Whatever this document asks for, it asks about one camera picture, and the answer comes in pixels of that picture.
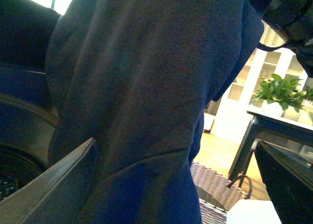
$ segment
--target wooden floor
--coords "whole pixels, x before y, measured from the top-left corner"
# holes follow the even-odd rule
[[[195,161],[227,177],[238,148],[238,144],[204,133],[201,140],[201,149]],[[251,199],[269,201],[270,199],[262,182],[254,155],[251,159],[247,175],[252,179],[253,183]],[[242,189],[245,191],[248,190],[248,183],[246,181]]]

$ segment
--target wicker basket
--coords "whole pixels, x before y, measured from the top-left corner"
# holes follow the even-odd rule
[[[236,180],[247,176],[239,176],[231,182],[225,176],[196,162],[192,163],[191,175],[199,196],[203,224],[225,224],[227,211],[238,200],[249,199],[252,192],[249,178],[248,195],[234,184]]]

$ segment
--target black object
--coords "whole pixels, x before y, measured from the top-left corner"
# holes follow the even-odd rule
[[[0,201],[24,187],[45,171],[32,155],[0,145]]]
[[[255,157],[282,224],[313,223],[313,171],[260,141]]]
[[[0,224],[71,224],[85,200],[97,157],[89,139],[0,202]]]
[[[313,0],[250,0],[256,10],[267,10],[266,22],[292,50],[309,77],[313,77]],[[269,47],[258,48],[270,51]]]

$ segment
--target navy blue fabric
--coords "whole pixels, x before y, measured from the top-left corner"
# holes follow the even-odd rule
[[[198,125],[194,133],[193,142],[190,147],[189,156],[188,156],[190,166],[192,164],[192,161],[194,160],[194,158],[197,156],[198,152],[200,151],[203,128],[204,128],[204,113],[201,112]]]
[[[248,0],[73,0],[45,70],[61,116],[50,164],[99,146],[77,224],[201,223],[188,159],[199,120],[262,32]]]
[[[43,71],[59,16],[31,0],[0,0],[0,61]]]
[[[45,73],[0,62],[0,94],[14,96],[44,109],[52,109]]]

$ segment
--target blue jacket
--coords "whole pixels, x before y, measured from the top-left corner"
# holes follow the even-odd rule
[[[90,137],[95,177],[77,224],[200,224],[190,174],[203,108],[256,48],[248,0],[73,0],[45,72],[60,122],[54,164]]]

